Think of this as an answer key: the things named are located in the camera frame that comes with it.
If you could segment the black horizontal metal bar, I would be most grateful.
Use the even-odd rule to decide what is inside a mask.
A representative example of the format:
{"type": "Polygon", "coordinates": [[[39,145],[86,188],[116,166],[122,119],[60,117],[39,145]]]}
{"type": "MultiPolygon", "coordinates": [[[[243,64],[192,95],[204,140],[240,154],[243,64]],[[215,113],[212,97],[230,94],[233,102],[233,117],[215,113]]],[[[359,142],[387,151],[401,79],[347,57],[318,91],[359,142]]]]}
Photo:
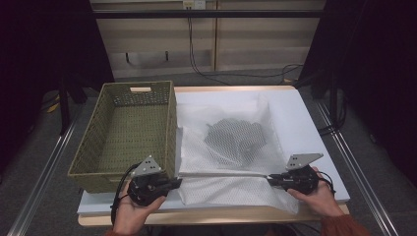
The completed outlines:
{"type": "Polygon", "coordinates": [[[97,19],[180,19],[180,18],[320,18],[321,10],[96,10],[97,19]]]}

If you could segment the person's left hand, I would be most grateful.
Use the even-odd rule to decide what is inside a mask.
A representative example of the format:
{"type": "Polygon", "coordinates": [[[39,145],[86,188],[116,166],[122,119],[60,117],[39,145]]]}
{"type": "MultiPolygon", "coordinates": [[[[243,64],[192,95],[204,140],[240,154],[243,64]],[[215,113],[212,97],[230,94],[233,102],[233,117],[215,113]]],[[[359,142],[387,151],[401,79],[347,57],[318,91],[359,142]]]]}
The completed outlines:
{"type": "Polygon", "coordinates": [[[165,202],[161,196],[149,206],[138,206],[127,195],[129,185],[126,185],[121,194],[122,200],[116,211],[115,222],[112,232],[117,236],[139,236],[147,218],[165,202]]]}

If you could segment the white mesh laundry bag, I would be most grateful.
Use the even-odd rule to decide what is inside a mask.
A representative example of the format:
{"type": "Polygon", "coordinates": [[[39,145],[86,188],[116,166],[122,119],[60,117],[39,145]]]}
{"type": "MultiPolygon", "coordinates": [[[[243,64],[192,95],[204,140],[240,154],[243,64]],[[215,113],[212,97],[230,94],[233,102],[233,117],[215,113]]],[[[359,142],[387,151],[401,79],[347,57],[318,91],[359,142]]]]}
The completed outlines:
{"type": "Polygon", "coordinates": [[[286,160],[265,96],[237,105],[179,104],[177,119],[181,131],[179,195],[185,205],[268,206],[290,213],[299,210],[296,200],[267,180],[268,175],[285,170],[286,160]],[[221,165],[205,143],[209,125],[227,118],[257,122],[263,128],[267,144],[248,167],[221,165]]]}

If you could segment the black garment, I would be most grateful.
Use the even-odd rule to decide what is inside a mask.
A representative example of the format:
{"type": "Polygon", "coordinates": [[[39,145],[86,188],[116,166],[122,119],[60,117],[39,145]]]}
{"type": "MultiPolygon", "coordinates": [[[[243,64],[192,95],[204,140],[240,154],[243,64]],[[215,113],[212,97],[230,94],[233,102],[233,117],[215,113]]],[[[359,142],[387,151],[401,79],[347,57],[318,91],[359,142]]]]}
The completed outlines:
{"type": "Polygon", "coordinates": [[[221,165],[239,168],[252,164],[267,141],[259,123],[227,118],[208,126],[205,143],[221,165]]]}

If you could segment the metal floor rail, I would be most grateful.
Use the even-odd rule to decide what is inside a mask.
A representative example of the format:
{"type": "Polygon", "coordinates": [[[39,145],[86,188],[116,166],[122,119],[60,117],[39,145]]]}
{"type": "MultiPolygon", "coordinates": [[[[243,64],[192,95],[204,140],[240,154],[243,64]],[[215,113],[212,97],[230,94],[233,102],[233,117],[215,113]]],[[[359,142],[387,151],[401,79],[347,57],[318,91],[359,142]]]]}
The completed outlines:
{"type": "Polygon", "coordinates": [[[399,236],[385,207],[370,185],[342,133],[338,129],[333,128],[330,134],[384,236],[399,236]]]}
{"type": "Polygon", "coordinates": [[[59,136],[56,145],[48,157],[48,160],[38,177],[35,185],[33,186],[29,197],[27,198],[24,205],[15,219],[12,227],[10,228],[7,236],[25,236],[30,223],[42,201],[45,191],[49,185],[51,177],[55,172],[56,166],[58,165],[63,152],[65,151],[67,144],[71,141],[74,130],[77,126],[80,114],[83,112],[84,106],[78,105],[75,109],[72,120],[70,121],[67,130],[59,136]]]}

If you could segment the dark curtain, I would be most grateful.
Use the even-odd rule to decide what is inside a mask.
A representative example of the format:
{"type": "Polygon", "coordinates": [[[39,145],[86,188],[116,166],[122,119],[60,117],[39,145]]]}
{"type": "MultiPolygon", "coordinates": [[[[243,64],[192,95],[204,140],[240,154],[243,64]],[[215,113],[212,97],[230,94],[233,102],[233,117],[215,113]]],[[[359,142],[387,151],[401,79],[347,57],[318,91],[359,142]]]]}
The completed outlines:
{"type": "Polygon", "coordinates": [[[417,187],[417,0],[326,0],[299,77],[333,85],[417,187]]]}
{"type": "Polygon", "coordinates": [[[0,0],[0,173],[24,143],[43,96],[114,80],[90,0],[0,0]]]}

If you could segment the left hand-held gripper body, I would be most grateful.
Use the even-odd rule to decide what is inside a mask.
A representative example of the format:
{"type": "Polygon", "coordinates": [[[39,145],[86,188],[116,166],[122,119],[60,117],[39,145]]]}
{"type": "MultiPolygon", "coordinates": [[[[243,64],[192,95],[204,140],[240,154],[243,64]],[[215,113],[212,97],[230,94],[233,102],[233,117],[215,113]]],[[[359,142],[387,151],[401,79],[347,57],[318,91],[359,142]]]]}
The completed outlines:
{"type": "Polygon", "coordinates": [[[169,182],[170,179],[150,155],[132,172],[127,193],[134,203],[147,207],[157,198],[167,196],[164,195],[163,188],[170,184],[169,182]]]}

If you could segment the green woven basket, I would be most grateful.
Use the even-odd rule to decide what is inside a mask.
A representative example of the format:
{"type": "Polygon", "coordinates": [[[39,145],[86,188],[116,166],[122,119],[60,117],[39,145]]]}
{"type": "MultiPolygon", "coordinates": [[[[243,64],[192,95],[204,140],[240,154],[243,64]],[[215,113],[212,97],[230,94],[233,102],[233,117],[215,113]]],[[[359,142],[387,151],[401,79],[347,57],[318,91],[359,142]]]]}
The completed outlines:
{"type": "Polygon", "coordinates": [[[176,106],[171,81],[103,85],[68,176],[89,193],[110,193],[128,167],[152,156],[173,177],[176,106]]]}

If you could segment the person's right hand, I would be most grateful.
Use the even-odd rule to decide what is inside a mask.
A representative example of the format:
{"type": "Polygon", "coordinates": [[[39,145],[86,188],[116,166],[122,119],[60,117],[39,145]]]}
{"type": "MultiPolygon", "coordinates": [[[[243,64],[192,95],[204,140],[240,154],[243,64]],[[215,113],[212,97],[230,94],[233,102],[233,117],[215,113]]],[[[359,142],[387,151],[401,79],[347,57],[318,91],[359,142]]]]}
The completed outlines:
{"type": "Polygon", "coordinates": [[[336,202],[334,195],[326,181],[323,181],[323,175],[317,167],[313,167],[320,178],[318,188],[310,195],[304,195],[293,189],[288,189],[287,193],[295,199],[307,204],[315,213],[322,217],[336,217],[344,215],[343,210],[336,202]]]}

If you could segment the white wall socket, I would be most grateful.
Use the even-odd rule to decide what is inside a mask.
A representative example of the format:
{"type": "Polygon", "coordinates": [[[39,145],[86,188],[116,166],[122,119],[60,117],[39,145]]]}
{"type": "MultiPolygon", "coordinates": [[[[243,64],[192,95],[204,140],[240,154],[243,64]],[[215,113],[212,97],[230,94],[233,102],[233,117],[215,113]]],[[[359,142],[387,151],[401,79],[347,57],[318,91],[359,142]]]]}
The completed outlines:
{"type": "Polygon", "coordinates": [[[185,10],[204,10],[206,5],[206,0],[183,0],[183,8],[185,10]]]}

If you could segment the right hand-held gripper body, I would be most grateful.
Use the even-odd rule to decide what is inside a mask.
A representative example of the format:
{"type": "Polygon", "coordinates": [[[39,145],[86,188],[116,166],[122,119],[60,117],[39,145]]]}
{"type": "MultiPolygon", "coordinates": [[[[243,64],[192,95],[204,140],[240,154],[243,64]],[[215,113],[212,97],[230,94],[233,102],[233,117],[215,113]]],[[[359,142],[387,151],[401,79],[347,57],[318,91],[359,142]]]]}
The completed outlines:
{"type": "Polygon", "coordinates": [[[319,176],[310,164],[323,156],[322,153],[291,154],[286,172],[278,178],[278,185],[285,191],[293,189],[304,195],[311,194],[318,188],[319,176]]]}

